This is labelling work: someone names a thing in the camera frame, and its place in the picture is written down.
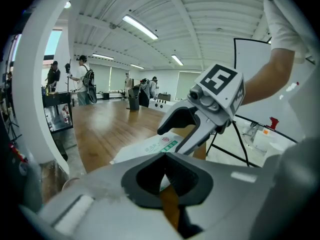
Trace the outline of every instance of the whiteboard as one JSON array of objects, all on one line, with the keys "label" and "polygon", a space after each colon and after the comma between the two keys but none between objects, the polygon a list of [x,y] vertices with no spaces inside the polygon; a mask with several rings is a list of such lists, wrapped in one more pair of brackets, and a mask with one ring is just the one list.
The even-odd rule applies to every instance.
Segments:
[{"label": "whiteboard", "polygon": [[[270,55],[271,45],[266,42],[234,38],[234,68],[243,73],[244,81],[252,78],[269,61]],[[278,132],[301,141],[304,132],[288,100],[303,86],[314,68],[308,60],[303,64],[294,63],[288,84],[269,98],[241,106],[236,114],[267,126],[271,125],[270,117],[276,118],[279,120],[275,128]],[[297,82],[299,85],[287,91]]]}]

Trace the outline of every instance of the person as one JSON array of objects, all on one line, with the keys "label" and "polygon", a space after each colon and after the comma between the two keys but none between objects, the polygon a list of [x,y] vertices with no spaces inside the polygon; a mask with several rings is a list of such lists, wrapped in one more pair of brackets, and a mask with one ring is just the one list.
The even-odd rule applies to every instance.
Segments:
[{"label": "person", "polygon": [[12,108],[13,116],[16,117],[15,107],[14,107],[14,100],[12,97],[12,72],[9,72],[7,74],[7,81],[6,81],[6,96],[8,99],[8,104],[10,104],[10,107]]},{"label": "person", "polygon": [[152,98],[154,98],[155,100],[157,99],[157,93],[156,93],[157,84],[158,84],[157,77],[156,76],[152,77],[152,80],[149,83],[149,86],[150,86],[150,99],[152,99]]},{"label": "person", "polygon": [[242,105],[274,95],[288,83],[293,63],[304,62],[307,48],[280,8],[278,0],[263,0],[271,33],[271,56],[268,63],[245,83]]},{"label": "person", "polygon": [[58,68],[58,62],[55,60],[49,69],[48,75],[45,81],[48,80],[48,85],[51,86],[51,92],[56,91],[57,82],[60,80],[60,70]]},{"label": "person", "polygon": [[153,96],[153,99],[156,100],[156,84],[154,81],[149,81],[144,78],[141,81],[140,93],[139,93],[139,105],[143,107],[149,107],[150,93]]},{"label": "person", "polygon": [[76,94],[78,97],[79,106],[89,105],[90,99],[87,93],[87,87],[84,86],[83,79],[88,70],[90,70],[89,66],[86,64],[87,57],[85,55],[81,55],[77,59],[79,63],[79,67],[74,76],[69,75],[69,78],[75,82],[77,82]]},{"label": "person", "polygon": [[129,73],[125,73],[125,80],[124,80],[124,91],[125,97],[129,98],[128,91],[132,88],[132,78],[129,77]]}]

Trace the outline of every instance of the black bag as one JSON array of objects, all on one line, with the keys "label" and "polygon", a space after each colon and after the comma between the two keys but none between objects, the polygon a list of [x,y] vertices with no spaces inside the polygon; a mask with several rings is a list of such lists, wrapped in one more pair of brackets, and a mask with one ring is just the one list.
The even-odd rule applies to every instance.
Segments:
[{"label": "black bag", "polygon": [[95,90],[95,73],[90,68],[90,70],[87,69],[85,65],[83,65],[86,69],[86,73],[83,77],[83,85],[87,89],[87,94],[89,96],[89,99],[92,103],[97,103],[97,95]]}]

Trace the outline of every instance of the black cap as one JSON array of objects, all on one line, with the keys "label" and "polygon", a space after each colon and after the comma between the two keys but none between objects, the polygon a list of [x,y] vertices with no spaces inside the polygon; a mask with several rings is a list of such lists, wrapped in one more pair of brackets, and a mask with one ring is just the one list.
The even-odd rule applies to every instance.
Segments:
[{"label": "black cap", "polygon": [[81,55],[79,58],[76,59],[77,61],[83,61],[86,62],[87,61],[87,57],[85,55]]}]

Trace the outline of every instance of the black desk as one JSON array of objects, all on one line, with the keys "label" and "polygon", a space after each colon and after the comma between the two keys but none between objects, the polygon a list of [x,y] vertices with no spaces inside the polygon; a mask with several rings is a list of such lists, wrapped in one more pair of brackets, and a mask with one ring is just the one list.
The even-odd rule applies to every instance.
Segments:
[{"label": "black desk", "polygon": [[[52,124],[52,131],[51,134],[58,133],[67,129],[73,128],[73,118],[72,118],[72,109],[71,109],[71,94],[70,92],[59,92],[55,94],[47,94],[42,96],[42,103],[43,108],[51,108],[55,107],[56,109],[56,115],[46,115],[46,117],[49,117],[50,122]],[[70,120],[68,123],[64,121],[64,117],[62,114],[59,114],[58,105],[68,105],[68,110],[70,114]]]}]

